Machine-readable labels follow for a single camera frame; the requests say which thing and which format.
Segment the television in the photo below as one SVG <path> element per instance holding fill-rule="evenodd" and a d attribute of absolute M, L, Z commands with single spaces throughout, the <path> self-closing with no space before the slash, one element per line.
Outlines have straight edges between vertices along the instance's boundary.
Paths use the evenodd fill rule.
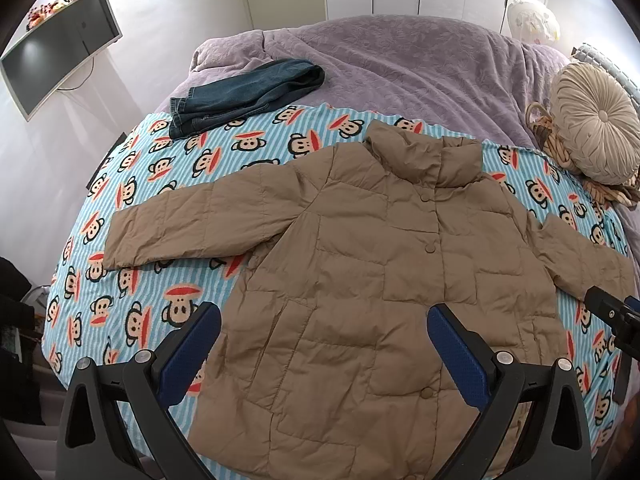
<path fill-rule="evenodd" d="M 28 121 L 83 63 L 122 37 L 109 0 L 73 0 L 29 30 L 0 59 L 0 72 Z"/>

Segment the metal screw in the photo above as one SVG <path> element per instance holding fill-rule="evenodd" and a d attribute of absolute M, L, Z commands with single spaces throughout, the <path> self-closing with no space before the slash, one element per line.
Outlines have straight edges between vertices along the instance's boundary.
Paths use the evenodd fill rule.
<path fill-rule="evenodd" d="M 141 350 L 135 355 L 134 359 L 137 363 L 146 363 L 151 359 L 151 352 L 149 350 Z"/>
<path fill-rule="evenodd" d="M 84 370 L 85 368 L 88 368 L 90 364 L 91 359 L 89 359 L 88 357 L 81 357 L 76 363 L 76 368 L 78 368 L 78 370 Z"/>
<path fill-rule="evenodd" d="M 566 372 L 571 370 L 571 368 L 573 367 L 573 365 L 571 364 L 571 361 L 569 361 L 569 359 L 565 359 L 565 358 L 558 359 L 558 366 L 560 368 L 562 368 L 562 370 L 564 370 Z"/>
<path fill-rule="evenodd" d="M 510 365 L 513 363 L 513 356 L 509 352 L 498 352 L 496 356 L 499 363 L 503 365 Z"/>

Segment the round pillow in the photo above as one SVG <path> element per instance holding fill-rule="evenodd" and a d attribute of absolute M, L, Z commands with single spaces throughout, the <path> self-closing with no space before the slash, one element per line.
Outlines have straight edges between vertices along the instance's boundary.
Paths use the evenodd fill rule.
<path fill-rule="evenodd" d="M 554 130 L 582 172 L 615 185 L 640 165 L 640 121 L 628 94 L 603 69 L 572 62 L 551 87 Z"/>

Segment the puffer jacket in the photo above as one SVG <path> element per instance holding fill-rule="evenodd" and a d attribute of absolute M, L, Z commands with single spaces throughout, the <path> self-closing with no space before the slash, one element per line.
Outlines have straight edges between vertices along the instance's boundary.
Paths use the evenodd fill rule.
<path fill-rule="evenodd" d="M 189 441 L 257 479 L 433 477 L 478 413 L 426 334 L 435 303 L 496 351 L 551 364 L 566 354 L 554 285 L 634 291 L 627 258 L 557 216 L 540 225 L 483 173 L 478 141 L 379 121 L 363 143 L 117 212 L 104 265 L 250 249 Z M 492 471 L 523 421 L 524 408 Z"/>

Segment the lavender bedspread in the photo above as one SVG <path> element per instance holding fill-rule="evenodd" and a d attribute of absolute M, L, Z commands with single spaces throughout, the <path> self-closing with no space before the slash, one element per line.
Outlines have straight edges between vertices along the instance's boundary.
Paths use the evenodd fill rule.
<path fill-rule="evenodd" d="M 401 114 L 500 144 L 535 147 L 528 103 L 547 102 L 567 58 L 459 20 L 359 16 L 299 28 L 252 30 L 207 40 L 171 94 L 284 57 L 324 68 L 322 88 L 298 102 Z M 156 111 L 168 111 L 167 98 Z"/>

